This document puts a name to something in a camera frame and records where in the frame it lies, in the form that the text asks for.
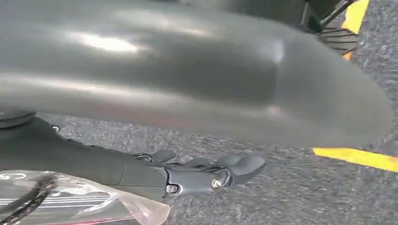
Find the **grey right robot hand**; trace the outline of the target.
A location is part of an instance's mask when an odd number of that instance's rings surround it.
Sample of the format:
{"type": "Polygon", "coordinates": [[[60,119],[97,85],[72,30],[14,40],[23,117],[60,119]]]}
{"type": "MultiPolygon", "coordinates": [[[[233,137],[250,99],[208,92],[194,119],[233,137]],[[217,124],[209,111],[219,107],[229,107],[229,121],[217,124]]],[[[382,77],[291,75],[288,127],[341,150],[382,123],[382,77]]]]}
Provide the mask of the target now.
{"type": "Polygon", "coordinates": [[[389,132],[385,91],[324,39],[336,0],[3,0],[0,168],[159,200],[241,184],[259,156],[169,164],[60,137],[38,112],[291,147],[389,132]]]}

